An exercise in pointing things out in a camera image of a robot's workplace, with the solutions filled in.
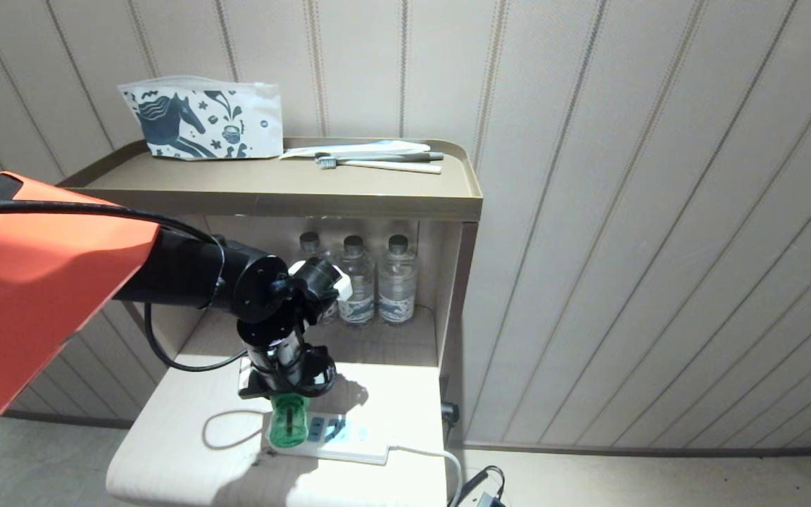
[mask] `power strip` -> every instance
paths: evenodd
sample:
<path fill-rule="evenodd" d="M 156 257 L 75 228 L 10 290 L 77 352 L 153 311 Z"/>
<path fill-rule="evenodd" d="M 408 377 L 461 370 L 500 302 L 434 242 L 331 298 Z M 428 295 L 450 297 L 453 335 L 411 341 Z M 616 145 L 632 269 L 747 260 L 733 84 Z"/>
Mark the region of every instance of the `power strip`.
<path fill-rule="evenodd" d="M 308 437 L 294 447 L 271 449 L 289 456 L 340 459 L 371 465 L 386 465 L 389 437 L 377 426 L 363 424 L 344 414 L 306 412 Z"/>

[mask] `floor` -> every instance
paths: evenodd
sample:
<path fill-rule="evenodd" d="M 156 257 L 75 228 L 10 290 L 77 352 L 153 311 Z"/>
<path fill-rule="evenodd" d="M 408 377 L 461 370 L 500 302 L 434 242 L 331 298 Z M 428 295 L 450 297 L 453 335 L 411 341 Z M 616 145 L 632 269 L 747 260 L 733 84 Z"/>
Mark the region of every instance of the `floor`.
<path fill-rule="evenodd" d="M 125 506 L 106 493 L 124 430 L 0 419 L 0 506 Z M 465 451 L 506 474 L 507 507 L 811 507 L 811 458 L 599 458 Z M 498 479 L 479 488 L 493 493 Z M 471 495 L 463 505 L 475 505 Z"/>

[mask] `wall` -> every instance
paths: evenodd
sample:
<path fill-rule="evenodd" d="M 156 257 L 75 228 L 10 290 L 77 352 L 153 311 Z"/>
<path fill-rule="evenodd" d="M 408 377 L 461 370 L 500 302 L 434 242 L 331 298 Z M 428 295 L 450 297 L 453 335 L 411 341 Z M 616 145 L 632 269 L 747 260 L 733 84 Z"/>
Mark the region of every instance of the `wall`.
<path fill-rule="evenodd" d="M 287 135 L 466 147 L 467 441 L 811 447 L 811 0 L 3 0 L 0 169 L 139 138 L 115 86 L 178 73 L 280 83 Z M 125 321 L 18 407 L 132 418 L 163 369 Z"/>

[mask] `bottle label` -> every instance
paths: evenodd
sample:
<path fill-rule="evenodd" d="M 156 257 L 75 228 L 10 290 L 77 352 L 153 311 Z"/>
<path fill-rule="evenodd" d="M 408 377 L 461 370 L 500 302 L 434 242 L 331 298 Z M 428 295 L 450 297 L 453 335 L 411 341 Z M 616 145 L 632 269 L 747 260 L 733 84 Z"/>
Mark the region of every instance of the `bottle label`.
<path fill-rule="evenodd" d="M 346 322 L 358 324 L 367 322 L 374 317 L 374 299 L 361 299 L 361 301 L 339 301 L 340 318 Z"/>
<path fill-rule="evenodd" d="M 390 322 L 405 322 L 415 313 L 415 296 L 409 299 L 387 299 L 380 296 L 380 317 Z"/>

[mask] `white pouch with blue print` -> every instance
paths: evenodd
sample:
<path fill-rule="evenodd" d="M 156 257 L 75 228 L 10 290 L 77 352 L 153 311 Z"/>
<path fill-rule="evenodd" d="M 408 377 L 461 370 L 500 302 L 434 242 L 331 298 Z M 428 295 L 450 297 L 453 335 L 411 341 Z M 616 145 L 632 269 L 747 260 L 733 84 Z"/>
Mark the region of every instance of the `white pouch with blue print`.
<path fill-rule="evenodd" d="M 269 158 L 284 151 L 277 84 L 157 77 L 118 87 L 153 155 Z"/>

